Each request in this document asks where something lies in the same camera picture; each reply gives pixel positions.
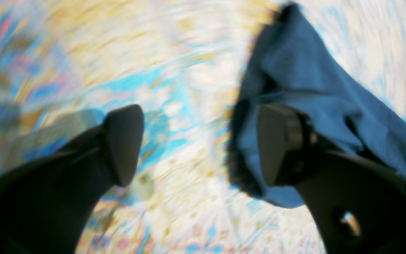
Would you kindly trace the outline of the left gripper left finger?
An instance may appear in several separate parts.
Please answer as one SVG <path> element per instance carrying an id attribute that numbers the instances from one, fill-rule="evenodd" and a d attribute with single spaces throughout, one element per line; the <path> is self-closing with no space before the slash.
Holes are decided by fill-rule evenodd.
<path id="1" fill-rule="evenodd" d="M 142 108 L 122 107 L 0 177 L 0 254 L 73 254 L 101 196 L 132 182 L 143 131 Z"/>

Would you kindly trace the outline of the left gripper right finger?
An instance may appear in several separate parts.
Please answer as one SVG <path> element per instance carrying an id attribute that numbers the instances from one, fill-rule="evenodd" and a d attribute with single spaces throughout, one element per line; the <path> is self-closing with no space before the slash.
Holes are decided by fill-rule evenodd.
<path id="1" fill-rule="evenodd" d="M 340 151 L 280 104 L 258 108 L 257 142 L 265 183 L 298 191 L 328 254 L 406 254 L 405 179 Z"/>

